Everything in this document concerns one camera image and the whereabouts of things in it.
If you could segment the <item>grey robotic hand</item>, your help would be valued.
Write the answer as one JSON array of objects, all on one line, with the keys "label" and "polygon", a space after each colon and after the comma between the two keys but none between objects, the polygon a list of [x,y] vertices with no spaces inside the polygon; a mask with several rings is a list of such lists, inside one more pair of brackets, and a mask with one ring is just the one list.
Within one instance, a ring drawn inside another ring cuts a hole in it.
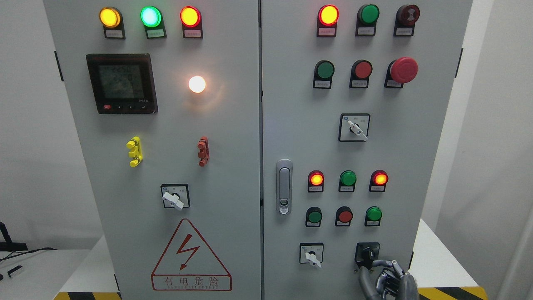
[{"label": "grey robotic hand", "polygon": [[392,295],[396,300],[419,300],[415,278],[406,272],[396,260],[375,260],[371,267],[383,266],[376,283],[371,282],[370,269],[359,268],[359,284],[366,300],[385,300]]}]

